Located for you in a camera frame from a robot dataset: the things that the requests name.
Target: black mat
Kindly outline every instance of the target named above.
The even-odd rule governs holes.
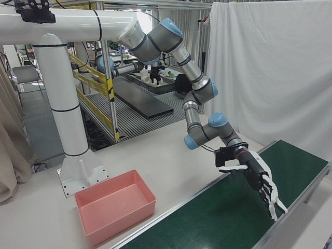
[[[136,112],[145,118],[153,118],[158,115],[173,112],[173,108],[155,97],[141,91],[119,76],[113,79],[115,96],[124,101]]]

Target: chair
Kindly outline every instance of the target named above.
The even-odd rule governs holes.
[[[13,67],[12,71],[17,78],[18,84],[32,83],[34,81],[39,82],[40,80],[43,82],[33,65]],[[38,86],[41,94],[43,95],[42,90],[45,90],[45,87],[42,89],[39,83]]]

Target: white curtain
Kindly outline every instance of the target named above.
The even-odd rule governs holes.
[[[24,112],[0,65],[0,202],[14,196],[18,184],[30,179],[37,160],[23,131]]]
[[[332,161],[332,1],[214,3],[207,74],[240,133]]]

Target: table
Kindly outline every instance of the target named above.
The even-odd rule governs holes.
[[[207,122],[205,116],[201,119],[202,123]],[[137,169],[157,198],[154,216],[98,248],[110,248],[220,175],[213,154],[202,148],[187,149],[183,142],[185,134],[186,124],[182,120],[96,153],[111,177]],[[251,150],[263,147],[245,136],[241,138]],[[215,139],[207,145],[218,148],[221,142]],[[64,196],[57,168],[33,175],[19,187],[15,198],[0,205],[0,248],[93,248],[84,236],[74,197]],[[324,180],[312,200],[300,205],[289,217],[290,223],[286,221],[267,248],[324,245],[332,232],[331,206],[332,184]]]

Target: gray curtain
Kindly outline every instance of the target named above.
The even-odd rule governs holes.
[[[37,160],[24,133],[24,112],[0,65],[0,202],[13,196],[17,185],[30,179]]]

